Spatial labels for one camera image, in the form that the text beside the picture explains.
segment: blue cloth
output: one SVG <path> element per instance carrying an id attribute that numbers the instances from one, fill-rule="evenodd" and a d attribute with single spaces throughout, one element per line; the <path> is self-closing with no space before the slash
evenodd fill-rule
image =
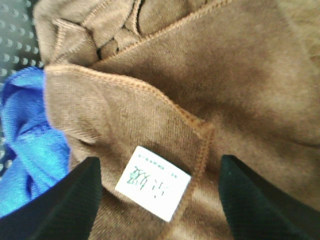
<path id="1" fill-rule="evenodd" d="M 45 74 L 28 67 L 4 83 L 1 121 L 15 159 L 0 181 L 0 217 L 35 199 L 68 173 L 70 149 L 52 128 L 44 104 Z"/>

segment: rubber mat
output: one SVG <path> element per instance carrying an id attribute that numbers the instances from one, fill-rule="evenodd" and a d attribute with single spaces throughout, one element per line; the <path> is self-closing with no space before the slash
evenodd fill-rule
<path id="1" fill-rule="evenodd" d="M 36 0 L 0 0 L 0 88 L 7 77 L 29 66 L 42 68 L 32 12 Z M 0 179 L 12 163 L 0 132 Z"/>

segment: clothing label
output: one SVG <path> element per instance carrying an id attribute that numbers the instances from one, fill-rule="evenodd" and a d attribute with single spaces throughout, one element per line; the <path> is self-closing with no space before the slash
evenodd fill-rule
<path id="1" fill-rule="evenodd" d="M 115 190 L 170 222 L 190 179 L 172 163 L 137 146 Z"/>

